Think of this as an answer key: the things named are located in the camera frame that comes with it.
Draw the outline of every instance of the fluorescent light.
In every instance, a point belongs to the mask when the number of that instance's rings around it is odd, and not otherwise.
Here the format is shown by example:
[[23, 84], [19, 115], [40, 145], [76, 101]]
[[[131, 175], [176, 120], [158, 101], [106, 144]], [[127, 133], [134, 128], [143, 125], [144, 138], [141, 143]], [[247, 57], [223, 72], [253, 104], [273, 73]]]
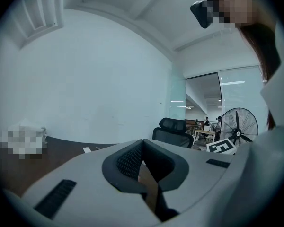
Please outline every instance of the fluorescent light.
[[242, 83], [245, 83], [245, 81], [224, 82], [224, 83], [220, 83], [220, 85], [225, 86], [225, 85], [242, 84]]

